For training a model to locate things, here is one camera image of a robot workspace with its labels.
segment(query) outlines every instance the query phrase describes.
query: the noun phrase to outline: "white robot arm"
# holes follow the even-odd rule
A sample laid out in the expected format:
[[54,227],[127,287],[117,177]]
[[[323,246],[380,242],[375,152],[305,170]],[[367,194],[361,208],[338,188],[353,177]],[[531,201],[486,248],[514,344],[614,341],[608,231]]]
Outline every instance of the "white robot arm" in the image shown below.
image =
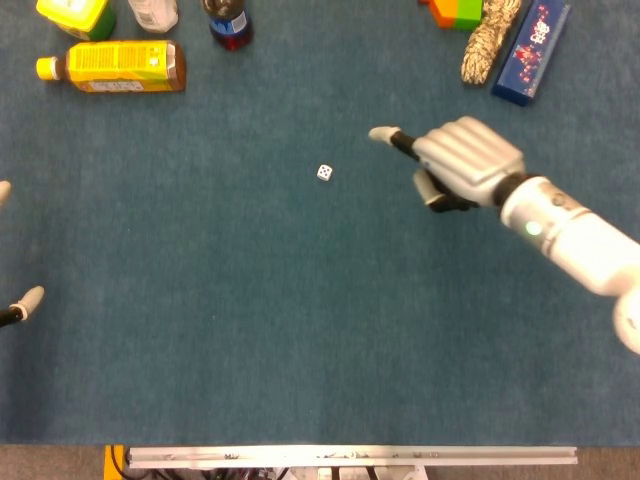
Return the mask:
[[482,122],[463,117],[413,138],[377,127],[373,140],[401,150],[423,168],[414,183],[436,212],[493,206],[508,228],[598,295],[619,297],[614,325],[640,354],[640,245],[555,187],[528,175],[522,152]]
[[[0,207],[9,198],[11,193],[11,184],[7,181],[0,182]],[[9,308],[0,310],[0,328],[6,327],[13,323],[19,323],[33,313],[44,297],[44,288],[33,287],[24,294],[21,300],[9,306]]]

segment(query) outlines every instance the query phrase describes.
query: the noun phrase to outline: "metal frame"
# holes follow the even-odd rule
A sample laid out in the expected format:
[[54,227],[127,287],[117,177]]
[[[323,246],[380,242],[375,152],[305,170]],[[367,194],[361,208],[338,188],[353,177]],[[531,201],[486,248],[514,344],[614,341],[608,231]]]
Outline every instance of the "metal frame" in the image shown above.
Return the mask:
[[384,445],[277,445],[136,447],[131,468],[367,467],[575,465],[576,447],[396,447]]

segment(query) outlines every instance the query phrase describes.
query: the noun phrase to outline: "twine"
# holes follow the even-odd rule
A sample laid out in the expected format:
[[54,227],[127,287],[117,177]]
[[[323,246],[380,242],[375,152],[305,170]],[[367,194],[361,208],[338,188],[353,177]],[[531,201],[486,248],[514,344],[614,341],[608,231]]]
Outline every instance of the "twine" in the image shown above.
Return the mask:
[[520,3],[521,0],[485,0],[482,23],[471,34],[464,51],[460,69],[463,82],[481,85],[487,81]]

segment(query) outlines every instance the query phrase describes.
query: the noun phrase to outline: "plastic bottle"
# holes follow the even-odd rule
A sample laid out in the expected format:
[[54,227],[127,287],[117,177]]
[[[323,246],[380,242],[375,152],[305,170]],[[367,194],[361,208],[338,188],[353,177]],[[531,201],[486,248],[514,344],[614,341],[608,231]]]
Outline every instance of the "plastic bottle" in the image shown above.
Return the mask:
[[84,92],[175,92],[187,84],[184,53],[168,40],[78,43],[64,57],[39,58],[36,73]]
[[129,5],[147,32],[165,33],[178,23],[176,0],[129,0]]
[[109,0],[38,0],[36,10],[82,40],[106,40],[116,25]]
[[251,43],[253,26],[244,0],[202,0],[209,15],[209,30],[216,41],[230,51]]

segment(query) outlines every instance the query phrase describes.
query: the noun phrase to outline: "blue box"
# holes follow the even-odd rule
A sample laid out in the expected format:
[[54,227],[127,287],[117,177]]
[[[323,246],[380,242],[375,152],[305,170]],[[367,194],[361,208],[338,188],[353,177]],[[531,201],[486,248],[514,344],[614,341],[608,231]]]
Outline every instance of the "blue box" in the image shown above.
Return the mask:
[[563,0],[531,3],[491,93],[521,106],[533,99],[570,8]]

